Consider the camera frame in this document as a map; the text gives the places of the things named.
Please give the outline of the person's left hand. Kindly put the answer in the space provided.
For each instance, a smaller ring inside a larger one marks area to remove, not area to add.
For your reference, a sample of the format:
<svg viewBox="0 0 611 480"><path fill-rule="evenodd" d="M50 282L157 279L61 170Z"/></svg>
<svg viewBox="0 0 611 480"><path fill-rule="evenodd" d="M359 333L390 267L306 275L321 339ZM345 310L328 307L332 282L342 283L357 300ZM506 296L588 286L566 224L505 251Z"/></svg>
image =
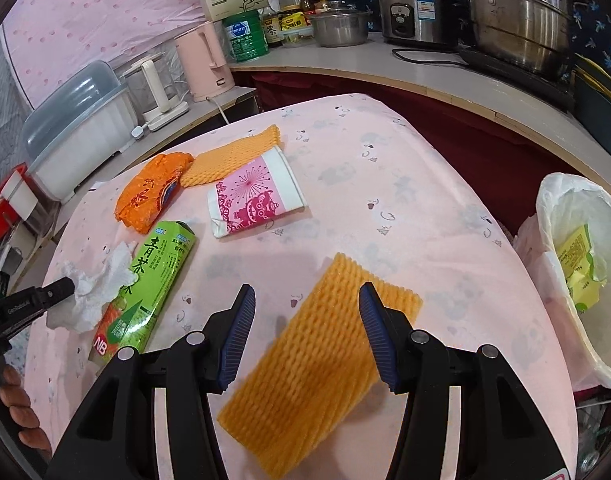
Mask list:
<svg viewBox="0 0 611 480"><path fill-rule="evenodd" d="M8 408L12 420L20 427L18 436L22 444L51 458L51 444L31 406L31 400L22 386L20 374L10 365L2 368L0 400Z"/></svg>

